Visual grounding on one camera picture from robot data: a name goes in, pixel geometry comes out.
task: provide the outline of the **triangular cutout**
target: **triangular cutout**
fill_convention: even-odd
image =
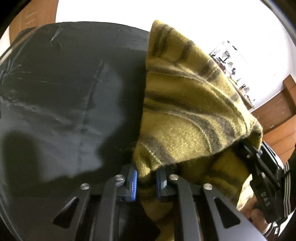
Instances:
[[[75,210],[79,199],[74,197],[68,202],[60,211],[60,213],[53,220],[53,224],[67,229],[70,227],[71,221],[74,217]]]
[[[240,224],[239,218],[221,201],[220,198],[214,199],[220,214],[224,228],[228,229]]]

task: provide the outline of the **black sleeve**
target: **black sleeve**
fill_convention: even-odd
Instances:
[[[287,217],[296,207],[296,149],[284,165],[284,214]]]

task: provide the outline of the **black fabric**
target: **black fabric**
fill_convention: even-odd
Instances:
[[[290,221],[288,222],[287,226],[280,234],[280,236],[274,240],[276,241],[295,241],[295,227],[296,227],[296,213],[293,213]]]
[[[29,29],[14,42],[0,65],[0,214],[15,236],[46,230],[74,189],[131,161],[148,38],[77,22]]]
[[[139,201],[120,205],[118,226],[119,241],[154,241],[160,234]]]

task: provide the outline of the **finger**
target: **finger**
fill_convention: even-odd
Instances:
[[[268,227],[263,212],[259,209],[254,209],[251,211],[251,218],[253,220],[252,224],[260,231],[263,232]]]
[[[251,211],[254,209],[254,205],[257,203],[257,198],[255,195],[249,198],[245,206],[241,209],[241,213],[249,219],[251,217]]]

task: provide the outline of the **metal screw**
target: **metal screw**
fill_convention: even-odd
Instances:
[[[212,186],[212,184],[210,184],[210,183],[205,183],[205,184],[204,184],[204,189],[205,189],[205,190],[212,190],[212,189],[213,189],[213,186]]]
[[[123,181],[124,180],[124,175],[118,174],[115,176],[116,181]]]
[[[82,190],[87,190],[87,189],[89,189],[89,184],[88,183],[81,184],[80,188]]]
[[[178,180],[179,176],[176,175],[176,174],[171,174],[171,175],[169,176],[169,178],[170,178],[172,181],[176,181],[176,180]]]

